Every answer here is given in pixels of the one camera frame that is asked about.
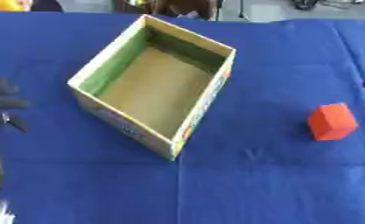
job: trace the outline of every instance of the box wall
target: box wall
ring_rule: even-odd
[[[179,128],[177,134],[172,140],[172,154],[174,157],[178,156],[187,138],[190,137],[200,119],[207,112],[210,104],[214,101],[216,95],[221,90],[224,83],[227,81],[231,72],[234,58],[235,51],[233,51],[226,59],[223,66],[219,69],[218,73],[214,76],[214,78],[207,86],[207,89],[204,91],[201,98],[199,98],[199,100],[197,101],[191,113],[188,115],[184,123]]]
[[[104,122],[113,125],[118,128],[125,135],[132,137],[138,142],[146,145],[150,149],[156,151],[162,156],[172,159],[171,143],[165,142],[163,139],[151,134],[147,130],[143,129],[139,125],[133,123],[128,118],[123,115],[112,111],[109,108],[93,101],[92,99],[86,97],[80,91],[73,89],[74,95],[79,101],[79,104],[89,113],[101,118]]]

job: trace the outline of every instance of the blue tablecloth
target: blue tablecloth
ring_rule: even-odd
[[[66,82],[137,16],[0,13],[0,76],[28,134],[0,135],[17,224],[365,223],[365,21],[170,19],[237,49],[229,82],[169,162],[82,111]],[[320,104],[360,124],[316,142]]]

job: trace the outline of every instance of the open box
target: open box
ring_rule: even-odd
[[[68,85],[86,110],[174,159],[234,57],[232,47],[143,15]]]

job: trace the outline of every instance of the red cube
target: red cube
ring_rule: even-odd
[[[308,118],[314,139],[339,140],[358,127],[347,104],[343,102],[319,105]]]

